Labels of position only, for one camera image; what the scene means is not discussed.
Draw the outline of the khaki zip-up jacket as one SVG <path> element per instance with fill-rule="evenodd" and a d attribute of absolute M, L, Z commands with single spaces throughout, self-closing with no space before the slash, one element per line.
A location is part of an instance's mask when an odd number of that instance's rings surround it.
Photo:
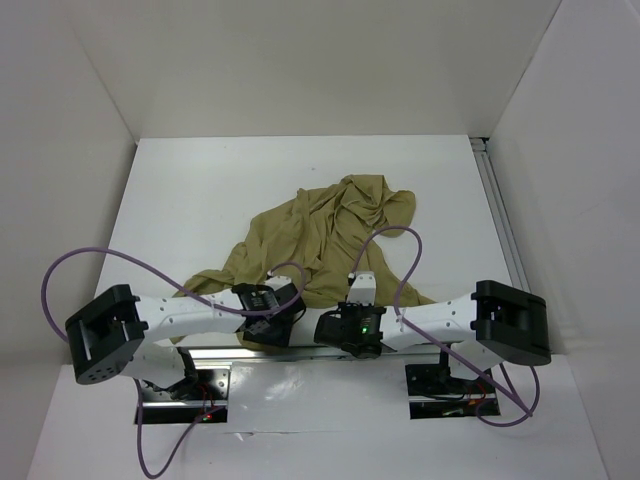
<path fill-rule="evenodd" d="M 185 288 L 213 294 L 235 284 L 258 284 L 267 271 L 279 271 L 306 282 L 302 299 L 312 309 L 327 309 L 342 301 L 353 267 L 372 271 L 376 302 L 402 307 L 430 304 L 411 284 L 402 285 L 370 235 L 380 230 L 398 237 L 416 211 L 410 190 L 391 190 L 382 175 L 348 175 L 325 188 L 300 189 L 296 196 L 256 215 L 245 239 L 230 251 L 219 269 L 194 274 Z"/>

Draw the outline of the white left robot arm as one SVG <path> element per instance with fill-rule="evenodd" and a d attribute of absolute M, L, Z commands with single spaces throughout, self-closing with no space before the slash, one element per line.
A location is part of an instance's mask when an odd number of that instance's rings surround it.
<path fill-rule="evenodd" d="M 170 339 L 241 333 L 252 342 L 285 347 L 305 311 L 296 286 L 281 276 L 202 297 L 137 296 L 122 284 L 77 311 L 65 328 L 78 384 L 126 376 L 184 399 L 196 390 L 198 375 L 191 355 Z"/>

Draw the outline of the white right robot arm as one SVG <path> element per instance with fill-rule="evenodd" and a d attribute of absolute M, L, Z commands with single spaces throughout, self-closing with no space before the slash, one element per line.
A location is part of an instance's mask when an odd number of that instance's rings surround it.
<path fill-rule="evenodd" d="M 438 365 L 436 379 L 448 392 L 502 362 L 551 362 L 546 301 L 539 296 L 493 280 L 457 299 L 414 307 L 375 306 L 374 293 L 373 274 L 357 275 L 347 300 L 319 317 L 314 342 L 358 359 L 440 342 L 450 359 Z"/>

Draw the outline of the aluminium rail front edge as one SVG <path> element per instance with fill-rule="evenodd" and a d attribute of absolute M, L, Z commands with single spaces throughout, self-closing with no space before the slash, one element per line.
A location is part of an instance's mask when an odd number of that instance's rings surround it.
<path fill-rule="evenodd" d="M 188 348 L 194 360 L 198 361 L 302 361 L 324 359 L 355 360 L 355 357 L 342 350 L 321 347 L 303 346 L 287 348 L 275 353 L 254 351 L 247 348 L 219 347 L 219 348 Z M 434 345 L 417 345 L 405 350 L 395 352 L 387 351 L 381 354 L 381 358 L 402 359 L 434 359 L 438 361 L 440 349 Z"/>

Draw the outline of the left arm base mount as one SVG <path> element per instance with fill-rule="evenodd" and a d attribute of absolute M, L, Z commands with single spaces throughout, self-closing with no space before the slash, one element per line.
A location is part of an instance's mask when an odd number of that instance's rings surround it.
<path fill-rule="evenodd" d="M 228 421 L 231 364 L 226 361 L 196 360 L 197 380 L 185 392 L 173 397 L 151 383 L 142 381 L 142 420 L 138 425 L 188 425 L 203 415 L 201 424 Z"/>

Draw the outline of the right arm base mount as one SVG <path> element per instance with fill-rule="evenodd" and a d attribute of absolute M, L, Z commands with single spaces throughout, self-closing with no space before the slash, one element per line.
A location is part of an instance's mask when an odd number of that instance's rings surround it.
<path fill-rule="evenodd" d="M 499 416 L 495 388 L 485 380 L 463 380 L 451 376 L 449 358 L 411 361 L 405 365 L 411 420 L 449 419 L 481 415 Z"/>

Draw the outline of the aluminium rail right side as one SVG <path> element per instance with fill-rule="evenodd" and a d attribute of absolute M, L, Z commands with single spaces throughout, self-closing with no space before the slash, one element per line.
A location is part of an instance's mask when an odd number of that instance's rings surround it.
<path fill-rule="evenodd" d="M 488 152 L 488 139 L 484 137 L 470 137 L 469 141 L 511 283 L 515 288 L 530 293 L 531 288 L 529 281 L 525 273 L 495 169 Z"/>

